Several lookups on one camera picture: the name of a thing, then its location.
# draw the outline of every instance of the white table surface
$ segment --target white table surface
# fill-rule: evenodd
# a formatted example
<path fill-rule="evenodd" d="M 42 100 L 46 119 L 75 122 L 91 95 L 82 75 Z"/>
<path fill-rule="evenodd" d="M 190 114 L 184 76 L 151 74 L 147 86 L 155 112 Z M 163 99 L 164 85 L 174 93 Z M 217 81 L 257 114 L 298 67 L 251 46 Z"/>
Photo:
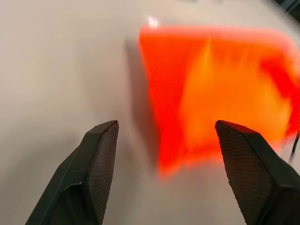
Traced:
<path fill-rule="evenodd" d="M 155 176 L 135 45 L 149 15 L 162 24 L 268 27 L 300 44 L 300 27 L 267 0 L 1 0 L 1 225 L 24 224 L 57 166 L 107 120 L 119 120 L 120 132 L 104 225 L 245 224 L 223 165 Z"/>

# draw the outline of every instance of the black cable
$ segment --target black cable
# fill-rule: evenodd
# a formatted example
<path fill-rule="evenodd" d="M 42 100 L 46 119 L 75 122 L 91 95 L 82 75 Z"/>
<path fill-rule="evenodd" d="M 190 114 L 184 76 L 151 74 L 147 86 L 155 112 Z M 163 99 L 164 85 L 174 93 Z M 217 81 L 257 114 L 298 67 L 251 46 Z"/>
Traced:
<path fill-rule="evenodd" d="M 296 151 L 296 148 L 297 148 L 297 143 L 298 143 L 298 140 L 299 140 L 299 136 L 300 136 L 300 131 L 298 131 L 297 134 L 296 134 L 295 142 L 294 142 L 294 145 L 292 146 L 292 152 L 291 152 L 291 155 L 290 155 L 289 164 L 291 164 L 291 162 L 293 160 L 293 157 L 294 157 L 294 154 L 295 154 L 295 151 Z"/>

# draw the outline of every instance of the blurry red object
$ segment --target blurry red object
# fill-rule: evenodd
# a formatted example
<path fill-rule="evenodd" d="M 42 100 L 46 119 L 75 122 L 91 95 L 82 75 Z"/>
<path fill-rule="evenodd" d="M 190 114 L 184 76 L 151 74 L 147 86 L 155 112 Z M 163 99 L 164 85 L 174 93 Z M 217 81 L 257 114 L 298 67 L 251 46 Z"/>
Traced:
<path fill-rule="evenodd" d="M 139 45 L 160 134 L 159 171 L 220 158 L 216 120 L 268 142 L 300 126 L 299 52 L 271 30 L 144 27 Z"/>

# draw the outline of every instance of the orange block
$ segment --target orange block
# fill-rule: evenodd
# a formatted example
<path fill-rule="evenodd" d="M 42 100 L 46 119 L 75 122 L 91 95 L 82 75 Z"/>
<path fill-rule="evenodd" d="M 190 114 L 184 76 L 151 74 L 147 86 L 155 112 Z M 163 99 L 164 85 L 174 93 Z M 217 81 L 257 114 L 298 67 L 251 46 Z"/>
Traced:
<path fill-rule="evenodd" d="M 272 143 L 300 126 L 299 52 L 271 30 L 144 27 L 139 45 L 160 133 L 159 170 L 221 157 L 216 120 Z"/>

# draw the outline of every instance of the white surface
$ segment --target white surface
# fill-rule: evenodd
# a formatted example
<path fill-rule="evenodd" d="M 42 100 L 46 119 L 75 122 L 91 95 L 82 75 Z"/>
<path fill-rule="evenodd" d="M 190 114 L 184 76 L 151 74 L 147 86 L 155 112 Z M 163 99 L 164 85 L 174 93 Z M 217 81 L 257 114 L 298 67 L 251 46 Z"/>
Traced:
<path fill-rule="evenodd" d="M 223 166 L 165 182 L 155 177 L 146 153 L 155 137 L 145 80 L 132 60 L 148 15 L 161 23 L 269 27 L 300 44 L 299 28 L 258 0 L 0 1 L 1 225 L 24 224 L 83 134 L 115 119 L 120 134 L 105 225 L 244 224 Z"/>

